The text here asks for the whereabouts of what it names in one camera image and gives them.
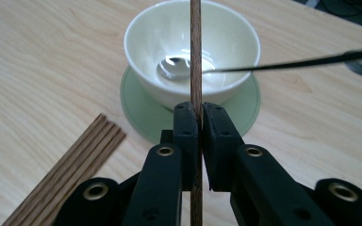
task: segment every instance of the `chopstick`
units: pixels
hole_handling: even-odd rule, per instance
[[[101,168],[124,138],[119,126],[99,115],[3,225],[51,225],[75,188]]]
[[[202,24],[201,1],[190,1],[190,101],[198,125],[202,126]],[[190,225],[201,226],[202,221],[202,149],[196,166],[195,183],[190,192]]]

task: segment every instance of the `green coaster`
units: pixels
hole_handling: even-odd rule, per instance
[[[162,130],[173,129],[173,112],[151,98],[130,67],[123,76],[121,96],[125,116],[143,137],[157,144]],[[260,90],[255,76],[251,75],[222,107],[240,135],[245,135],[254,124],[260,108]]]

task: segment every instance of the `white bowl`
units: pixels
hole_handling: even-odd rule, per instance
[[[156,71],[165,57],[189,57],[190,2],[169,1],[141,12],[127,27],[124,50],[131,68],[147,92],[173,109],[190,99],[190,80],[170,81]],[[202,70],[257,65],[258,36],[249,22],[231,8],[203,1]],[[231,98],[251,73],[203,75],[204,102],[221,105]]]

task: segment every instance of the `black spoon handle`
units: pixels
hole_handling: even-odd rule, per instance
[[[272,70],[272,69],[302,68],[302,67],[311,67],[317,65],[346,62],[359,58],[362,58],[362,50],[349,51],[340,55],[321,57],[321,58],[315,58],[315,59],[309,59],[297,62],[287,62],[287,63],[279,63],[279,64],[247,67],[247,68],[214,69],[214,70],[204,71],[203,73],[233,73],[233,72],[246,72],[246,71],[263,71],[263,70]]]

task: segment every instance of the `wooden chopstick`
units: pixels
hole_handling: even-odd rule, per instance
[[[99,115],[3,225],[51,225],[75,188],[101,168],[124,138],[119,126]]]
[[[190,101],[194,106],[198,125],[202,125],[202,24],[201,1],[190,1]],[[202,149],[199,147],[195,183],[190,192],[190,225],[201,226],[202,221]]]

